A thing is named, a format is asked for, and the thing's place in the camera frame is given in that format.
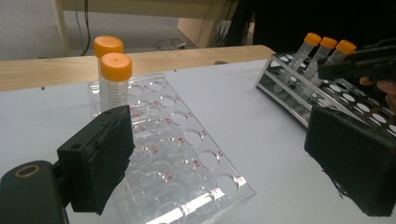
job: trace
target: clear plastic tray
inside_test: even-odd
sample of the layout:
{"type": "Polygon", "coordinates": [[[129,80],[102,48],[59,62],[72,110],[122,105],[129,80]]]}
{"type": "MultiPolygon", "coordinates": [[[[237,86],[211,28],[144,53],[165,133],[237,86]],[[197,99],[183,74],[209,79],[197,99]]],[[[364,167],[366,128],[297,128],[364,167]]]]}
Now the clear plastic tray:
{"type": "Polygon", "coordinates": [[[136,148],[113,194],[125,223],[212,223],[256,194],[163,74],[131,78],[129,105],[136,148]]]}
{"type": "Polygon", "coordinates": [[[297,71],[294,71],[288,67],[292,57],[291,53],[272,55],[264,66],[256,87],[289,110],[305,127],[308,126],[312,105],[316,104],[336,108],[373,128],[383,129],[396,137],[396,117],[386,106],[381,105],[373,97],[341,78],[324,80],[317,87],[301,76],[310,63],[309,60],[305,61],[297,71]],[[288,82],[278,78],[286,70],[293,74],[288,82]],[[275,85],[279,85],[283,90],[274,91],[275,85]],[[301,86],[313,92],[310,98],[302,98],[300,94],[302,90],[299,90],[301,86]]]}

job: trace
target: centrifuge tube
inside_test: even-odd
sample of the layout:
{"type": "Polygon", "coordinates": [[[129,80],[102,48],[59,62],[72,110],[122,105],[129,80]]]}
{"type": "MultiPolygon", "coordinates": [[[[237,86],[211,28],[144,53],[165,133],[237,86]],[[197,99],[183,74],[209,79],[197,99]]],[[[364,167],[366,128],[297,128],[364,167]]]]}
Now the centrifuge tube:
{"type": "Polygon", "coordinates": [[[99,80],[99,95],[101,98],[106,98],[106,90],[103,88],[104,79],[101,75],[100,60],[107,53],[123,53],[122,41],[114,36],[101,35],[93,40],[93,54],[98,61],[98,80],[99,80]]]}
{"type": "MultiPolygon", "coordinates": [[[[311,60],[311,63],[305,69],[303,77],[308,80],[314,76],[314,74],[318,71],[318,60],[324,59],[329,55],[330,50],[332,50],[337,41],[324,36],[320,41],[320,47],[318,48],[317,52],[315,53],[314,57],[311,60]]],[[[303,82],[300,82],[296,88],[297,93],[303,98],[308,99],[310,95],[314,92],[311,88],[307,87],[303,82]]]]}
{"type": "MultiPolygon", "coordinates": [[[[320,40],[321,40],[320,36],[314,33],[308,33],[308,35],[306,35],[304,39],[304,43],[300,46],[300,48],[294,54],[293,59],[289,63],[289,68],[291,68],[294,71],[297,71],[297,69],[306,59],[306,57],[308,57],[308,54],[311,52],[311,50],[318,45],[320,40]]],[[[285,73],[279,75],[279,79],[285,83],[287,83],[291,77],[292,77],[292,73],[290,73],[287,70],[285,70],[285,73]]],[[[274,91],[280,92],[282,91],[282,87],[275,84],[274,91]]]]}
{"type": "MultiPolygon", "coordinates": [[[[326,60],[324,64],[335,64],[340,63],[345,59],[346,56],[352,54],[356,49],[356,46],[347,40],[341,40],[340,43],[335,47],[335,51],[332,55],[326,60]]],[[[312,77],[311,82],[319,86],[322,83],[322,80],[318,78],[318,73],[312,77]]]]}
{"type": "Polygon", "coordinates": [[[336,40],[331,39],[327,36],[323,37],[320,41],[320,47],[312,58],[311,63],[305,69],[303,77],[308,80],[311,79],[318,71],[318,60],[326,58],[329,55],[330,50],[332,50],[336,44],[336,40]]]}
{"type": "Polygon", "coordinates": [[[128,80],[132,76],[132,61],[125,54],[108,53],[100,61],[106,98],[100,97],[102,112],[128,105],[128,80]]]}

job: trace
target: plastic lid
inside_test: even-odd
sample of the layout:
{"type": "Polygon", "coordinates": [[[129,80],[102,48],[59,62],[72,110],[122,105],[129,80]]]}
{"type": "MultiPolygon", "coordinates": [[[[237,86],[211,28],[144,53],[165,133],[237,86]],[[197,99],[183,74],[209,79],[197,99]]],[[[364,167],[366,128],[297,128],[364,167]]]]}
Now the plastic lid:
{"type": "Polygon", "coordinates": [[[350,43],[347,40],[341,40],[335,48],[345,53],[346,55],[349,55],[353,53],[353,51],[355,51],[356,45],[350,43]]]}
{"type": "Polygon", "coordinates": [[[107,53],[123,53],[122,41],[114,36],[101,35],[93,40],[93,54],[102,58],[107,53]]]}
{"type": "Polygon", "coordinates": [[[332,38],[329,38],[327,36],[324,36],[322,38],[322,40],[320,41],[320,45],[323,46],[323,47],[326,47],[328,49],[333,49],[336,44],[337,44],[336,40],[334,40],[332,38]]]}
{"type": "Polygon", "coordinates": [[[121,53],[105,54],[100,60],[101,75],[113,82],[122,82],[132,76],[132,60],[121,53]]]}
{"type": "Polygon", "coordinates": [[[314,33],[308,33],[308,35],[306,35],[304,39],[304,42],[312,46],[317,46],[320,40],[321,40],[320,36],[314,33]]]}

